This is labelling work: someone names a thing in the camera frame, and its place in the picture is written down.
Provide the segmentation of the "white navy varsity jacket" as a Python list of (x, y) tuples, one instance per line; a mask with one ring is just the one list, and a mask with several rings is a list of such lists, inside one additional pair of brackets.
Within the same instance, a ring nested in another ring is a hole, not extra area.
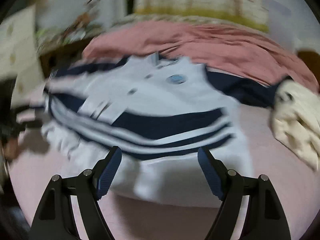
[(188, 57), (157, 53), (54, 72), (44, 87), (48, 142), (68, 160), (63, 174), (92, 168), (113, 146), (123, 156), (111, 189), (157, 204), (219, 207), (199, 165), (210, 149), (253, 176), (240, 106), (273, 106), (278, 85), (211, 72)]

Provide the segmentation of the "pink bed sheet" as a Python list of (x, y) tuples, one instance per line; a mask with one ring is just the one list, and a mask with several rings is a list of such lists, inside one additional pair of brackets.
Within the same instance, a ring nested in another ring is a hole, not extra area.
[[(230, 116), (241, 135), (214, 150), (214, 157), (241, 174), (269, 176), (281, 201), (292, 239), (300, 239), (319, 212), (319, 173), (274, 139), (269, 111), (232, 100)], [(72, 177), (107, 155), (92, 143), (50, 140), (56, 126), (21, 136), (23, 152), (10, 165), (14, 192), (28, 222), (55, 174)], [(99, 202), (116, 239), (203, 239), (218, 211), (197, 163), (184, 158), (136, 161), (124, 157), (109, 193)]]

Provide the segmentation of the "white drawer cabinet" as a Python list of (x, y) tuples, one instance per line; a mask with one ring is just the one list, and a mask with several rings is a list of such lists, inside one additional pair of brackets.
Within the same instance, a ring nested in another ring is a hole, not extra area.
[(44, 81), (37, 54), (35, 6), (29, 6), (1, 23), (1, 77), (16, 76), (12, 103), (19, 102)]

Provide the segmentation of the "dark wooden desk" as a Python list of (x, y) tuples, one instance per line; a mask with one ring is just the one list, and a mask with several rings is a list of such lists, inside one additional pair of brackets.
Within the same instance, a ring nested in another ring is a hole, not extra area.
[(73, 43), (61, 45), (39, 55), (44, 78), (48, 78), (53, 70), (67, 67), (81, 59), (81, 54), (93, 38), (85, 38)]

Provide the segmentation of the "cream folded sweatshirt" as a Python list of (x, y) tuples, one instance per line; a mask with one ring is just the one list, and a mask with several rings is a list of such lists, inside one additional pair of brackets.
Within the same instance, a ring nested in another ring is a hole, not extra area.
[(275, 94), (271, 130), (308, 167), (319, 170), (318, 93), (295, 81), (283, 81)]

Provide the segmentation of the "pink plaid quilt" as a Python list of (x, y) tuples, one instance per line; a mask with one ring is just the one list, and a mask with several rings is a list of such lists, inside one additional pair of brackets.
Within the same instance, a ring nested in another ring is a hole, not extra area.
[(313, 92), (319, 90), (316, 77), (296, 55), (256, 31), (232, 25), (138, 22), (93, 38), (82, 56), (146, 56), (155, 52), (169, 59), (187, 56), (193, 63), (204, 63), (264, 85), (288, 75)]

